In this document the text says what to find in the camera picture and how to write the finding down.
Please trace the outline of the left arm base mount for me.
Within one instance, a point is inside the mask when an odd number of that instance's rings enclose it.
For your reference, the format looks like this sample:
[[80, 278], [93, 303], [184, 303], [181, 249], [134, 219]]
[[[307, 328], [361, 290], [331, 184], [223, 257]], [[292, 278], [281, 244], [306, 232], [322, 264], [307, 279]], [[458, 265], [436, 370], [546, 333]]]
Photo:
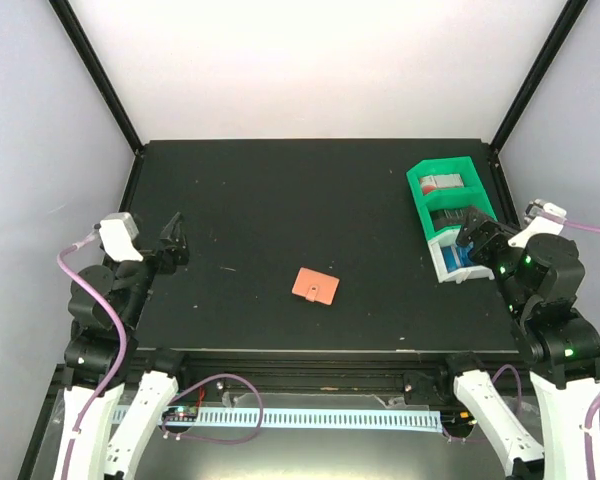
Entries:
[[186, 401], [184, 404], [169, 405], [162, 413], [161, 427], [173, 433], [188, 430], [196, 421], [205, 396], [206, 390], [201, 387], [194, 395], [194, 402]]

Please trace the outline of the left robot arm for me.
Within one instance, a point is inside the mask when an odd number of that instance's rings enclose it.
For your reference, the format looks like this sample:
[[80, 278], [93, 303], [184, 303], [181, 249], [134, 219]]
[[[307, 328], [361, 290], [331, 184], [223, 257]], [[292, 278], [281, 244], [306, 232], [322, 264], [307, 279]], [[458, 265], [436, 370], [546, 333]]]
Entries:
[[57, 479], [132, 479], [169, 401], [187, 397], [193, 372], [170, 349], [150, 354], [137, 392], [119, 425], [114, 412], [125, 391], [138, 347], [137, 326], [159, 275], [189, 262], [176, 213], [152, 249], [137, 244], [139, 229], [128, 212], [107, 215], [82, 240], [62, 250], [57, 264], [70, 278], [71, 339], [62, 372], [63, 431]]

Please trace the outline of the blue card stack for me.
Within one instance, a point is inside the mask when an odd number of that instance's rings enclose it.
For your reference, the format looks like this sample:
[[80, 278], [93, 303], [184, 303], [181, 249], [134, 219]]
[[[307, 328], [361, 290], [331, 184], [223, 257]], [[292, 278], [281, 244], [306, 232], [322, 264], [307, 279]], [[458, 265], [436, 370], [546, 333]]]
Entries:
[[441, 248], [445, 268], [448, 273], [474, 266], [474, 262], [469, 257], [472, 247], [472, 244], [466, 247], [452, 244]]

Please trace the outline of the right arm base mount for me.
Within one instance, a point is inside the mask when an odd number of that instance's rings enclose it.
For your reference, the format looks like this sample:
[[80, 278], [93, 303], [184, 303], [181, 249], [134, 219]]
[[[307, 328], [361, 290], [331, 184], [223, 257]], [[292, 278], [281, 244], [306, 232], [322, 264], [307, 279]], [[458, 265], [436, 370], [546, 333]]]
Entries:
[[446, 355], [442, 360], [424, 362], [407, 369], [402, 376], [403, 395], [407, 404], [451, 406], [459, 403], [454, 393], [454, 382], [465, 372], [485, 367], [473, 352]]

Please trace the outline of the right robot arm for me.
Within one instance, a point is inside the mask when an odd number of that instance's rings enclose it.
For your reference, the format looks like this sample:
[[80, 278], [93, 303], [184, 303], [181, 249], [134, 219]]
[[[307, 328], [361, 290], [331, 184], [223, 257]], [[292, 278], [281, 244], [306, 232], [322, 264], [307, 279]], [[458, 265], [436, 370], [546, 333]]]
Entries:
[[495, 275], [529, 369], [542, 439], [528, 433], [471, 353], [452, 356], [434, 388], [468, 409], [506, 478], [600, 479], [600, 335], [575, 307], [585, 267], [554, 205], [533, 202], [527, 212], [526, 227], [515, 230], [471, 206], [457, 243]]

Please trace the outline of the green and white card bin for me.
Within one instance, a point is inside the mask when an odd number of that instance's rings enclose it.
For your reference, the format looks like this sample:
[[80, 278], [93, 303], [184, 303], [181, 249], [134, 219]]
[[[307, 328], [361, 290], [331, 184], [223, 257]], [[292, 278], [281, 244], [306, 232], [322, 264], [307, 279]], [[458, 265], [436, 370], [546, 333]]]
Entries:
[[472, 158], [422, 160], [406, 172], [406, 180], [437, 280], [456, 284], [492, 280], [492, 271], [474, 264], [468, 249], [456, 243], [470, 207], [495, 215]]

